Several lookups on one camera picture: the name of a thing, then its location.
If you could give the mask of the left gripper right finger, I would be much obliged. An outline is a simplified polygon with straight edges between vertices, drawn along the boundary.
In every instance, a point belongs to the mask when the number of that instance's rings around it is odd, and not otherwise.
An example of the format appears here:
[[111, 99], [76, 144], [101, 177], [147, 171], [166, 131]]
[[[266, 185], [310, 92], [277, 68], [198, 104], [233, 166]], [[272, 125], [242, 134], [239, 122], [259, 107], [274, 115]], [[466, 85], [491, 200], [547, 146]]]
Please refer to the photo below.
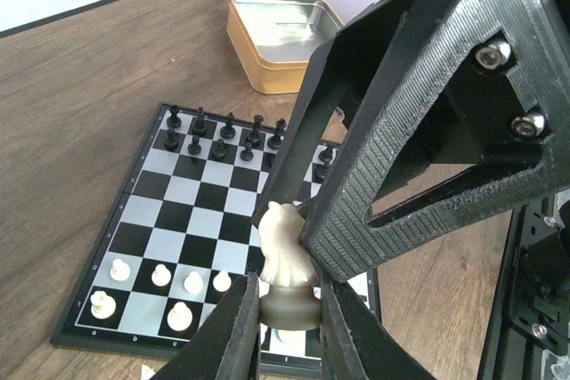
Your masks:
[[322, 278], [324, 379], [432, 379], [347, 284]]

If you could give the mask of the white chess piece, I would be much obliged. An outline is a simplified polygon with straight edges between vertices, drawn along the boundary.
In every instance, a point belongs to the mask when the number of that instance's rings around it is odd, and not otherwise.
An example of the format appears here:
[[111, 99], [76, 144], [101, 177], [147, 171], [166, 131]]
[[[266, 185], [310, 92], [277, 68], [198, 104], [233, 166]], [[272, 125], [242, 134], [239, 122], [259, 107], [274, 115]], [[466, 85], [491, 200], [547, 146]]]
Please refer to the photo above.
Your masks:
[[116, 310], [116, 301], [105, 291], [97, 290], [90, 296], [91, 313], [97, 319], [107, 319]]
[[114, 259], [110, 268], [110, 277], [117, 282], [123, 282], [129, 279], [131, 268], [128, 263], [122, 259]]

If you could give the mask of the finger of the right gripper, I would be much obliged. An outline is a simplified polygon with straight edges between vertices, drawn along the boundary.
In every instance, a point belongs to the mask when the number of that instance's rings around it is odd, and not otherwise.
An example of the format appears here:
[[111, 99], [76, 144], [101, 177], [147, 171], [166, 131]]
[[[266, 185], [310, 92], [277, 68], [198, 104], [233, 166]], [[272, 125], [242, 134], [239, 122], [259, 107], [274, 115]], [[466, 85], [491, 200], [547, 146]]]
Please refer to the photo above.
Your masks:
[[260, 223], [268, 203], [295, 199], [335, 108], [360, 100], [413, 0], [380, 0], [350, 20], [312, 54], [284, 140], [252, 215]]

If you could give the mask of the white chess knight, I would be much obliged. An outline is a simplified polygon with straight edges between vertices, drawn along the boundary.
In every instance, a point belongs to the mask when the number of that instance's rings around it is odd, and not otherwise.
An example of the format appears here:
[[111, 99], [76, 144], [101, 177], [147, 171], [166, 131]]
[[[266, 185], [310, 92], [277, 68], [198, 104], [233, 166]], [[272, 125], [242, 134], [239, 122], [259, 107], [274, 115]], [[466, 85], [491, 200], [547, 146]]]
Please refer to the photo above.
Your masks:
[[260, 322], [270, 328], [306, 331], [321, 325], [317, 274], [298, 243], [304, 224], [296, 206], [270, 201], [257, 227], [265, 258], [259, 278], [269, 286], [260, 297]]

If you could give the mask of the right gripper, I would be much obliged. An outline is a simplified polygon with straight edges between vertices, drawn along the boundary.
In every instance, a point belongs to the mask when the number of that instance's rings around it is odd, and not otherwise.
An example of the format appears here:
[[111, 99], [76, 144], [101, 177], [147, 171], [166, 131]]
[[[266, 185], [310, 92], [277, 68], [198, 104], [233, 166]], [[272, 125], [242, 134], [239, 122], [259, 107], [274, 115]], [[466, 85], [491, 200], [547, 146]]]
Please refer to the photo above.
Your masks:
[[558, 0], [413, 0], [303, 234], [348, 280], [569, 186]]

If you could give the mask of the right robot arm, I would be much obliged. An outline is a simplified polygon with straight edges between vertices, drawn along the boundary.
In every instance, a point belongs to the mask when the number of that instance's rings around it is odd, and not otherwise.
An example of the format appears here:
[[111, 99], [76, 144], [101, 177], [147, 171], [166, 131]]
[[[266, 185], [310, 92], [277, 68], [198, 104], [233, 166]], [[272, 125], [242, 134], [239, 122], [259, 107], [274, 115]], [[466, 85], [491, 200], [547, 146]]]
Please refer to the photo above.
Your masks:
[[347, 135], [300, 240], [321, 274], [323, 377], [426, 379], [348, 280], [507, 210], [478, 375], [534, 379], [568, 346], [569, 232], [531, 235], [569, 186], [569, 0], [382, 0], [312, 55], [261, 202], [290, 202], [335, 108]]

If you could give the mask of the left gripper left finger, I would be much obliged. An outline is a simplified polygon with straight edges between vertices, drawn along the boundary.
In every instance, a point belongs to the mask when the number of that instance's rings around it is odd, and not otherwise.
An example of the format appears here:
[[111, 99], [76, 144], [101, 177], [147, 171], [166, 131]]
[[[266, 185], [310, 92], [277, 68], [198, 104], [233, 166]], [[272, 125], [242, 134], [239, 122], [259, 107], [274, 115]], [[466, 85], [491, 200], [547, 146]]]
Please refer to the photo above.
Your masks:
[[255, 273], [239, 276], [215, 309], [155, 379], [258, 379], [259, 288]]

